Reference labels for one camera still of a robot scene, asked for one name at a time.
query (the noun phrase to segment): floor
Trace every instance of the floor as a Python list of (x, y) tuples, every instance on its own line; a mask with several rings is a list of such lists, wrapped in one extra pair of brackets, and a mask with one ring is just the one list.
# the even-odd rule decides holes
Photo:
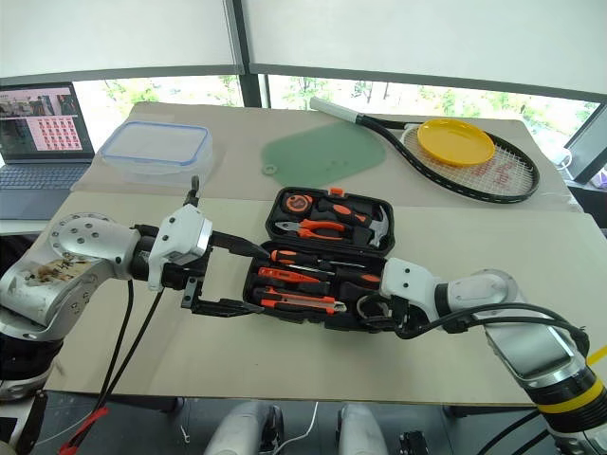
[[(187, 399), (183, 409), (173, 414), (157, 410), (110, 404), (110, 413), (95, 425), (79, 451), (96, 454), (202, 454), (221, 419), (242, 400)], [(277, 401), (285, 418), (285, 437), (299, 436), (307, 430), (314, 409), (313, 402)], [(42, 433), (32, 453), (57, 453), (78, 427), (49, 441), (65, 428), (83, 418), (93, 405), (86, 396), (50, 392)], [(288, 446), (286, 455), (337, 455), (335, 429), (343, 403), (319, 404), (318, 418), (310, 435)], [(398, 454), (398, 436), (404, 431), (421, 430), (431, 455), (472, 455), (489, 439), (527, 411), (506, 412), (460, 419), (448, 418), (440, 406), (368, 405), (382, 429), (391, 454)], [(190, 435), (186, 444), (181, 426)], [(505, 438), (492, 455), (511, 454), (519, 446), (545, 429), (542, 418), (536, 418)], [(527, 452), (529, 455), (554, 454), (553, 442), (547, 438)]]

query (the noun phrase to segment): racket handle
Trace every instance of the racket handle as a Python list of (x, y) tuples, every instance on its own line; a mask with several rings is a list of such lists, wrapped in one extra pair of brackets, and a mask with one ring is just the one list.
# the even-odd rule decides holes
[(339, 106), (330, 101), (321, 100), (317, 97), (312, 97), (310, 99), (310, 108), (316, 109), (317, 111), (324, 112), (329, 116), (341, 118), (346, 121), (351, 121), (352, 123), (357, 122), (357, 117), (360, 115), (357, 111), (353, 111), (352, 109), (348, 109), (347, 107)]

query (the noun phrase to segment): plastic food container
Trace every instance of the plastic food container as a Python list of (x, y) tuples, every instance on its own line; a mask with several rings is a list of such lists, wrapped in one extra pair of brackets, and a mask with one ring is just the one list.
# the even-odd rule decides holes
[(202, 126), (127, 121), (100, 154), (128, 182), (189, 188), (198, 175), (202, 187), (212, 170), (212, 136)]

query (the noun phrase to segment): yellow plate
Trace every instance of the yellow plate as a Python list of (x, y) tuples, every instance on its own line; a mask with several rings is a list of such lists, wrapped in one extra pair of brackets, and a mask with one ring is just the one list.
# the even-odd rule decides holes
[(417, 130), (417, 140), (434, 158), (453, 166), (473, 166), (489, 161), (495, 145), (487, 133), (452, 118), (435, 118)]

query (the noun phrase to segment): hammer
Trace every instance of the hammer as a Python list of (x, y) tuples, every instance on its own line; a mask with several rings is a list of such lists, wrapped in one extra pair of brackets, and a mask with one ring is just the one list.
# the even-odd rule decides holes
[(379, 248), (379, 242), (381, 242), (381, 239), (388, 233), (388, 215), (382, 206), (379, 206), (381, 220), (374, 220), (370, 216), (357, 213), (340, 204), (332, 204), (324, 199), (319, 201), (319, 210), (332, 211), (337, 215), (340, 221), (343, 221), (343, 223), (371, 229), (373, 231), (373, 238), (371, 239), (371, 242), (369, 242), (369, 245), (374, 246), (375, 248)]

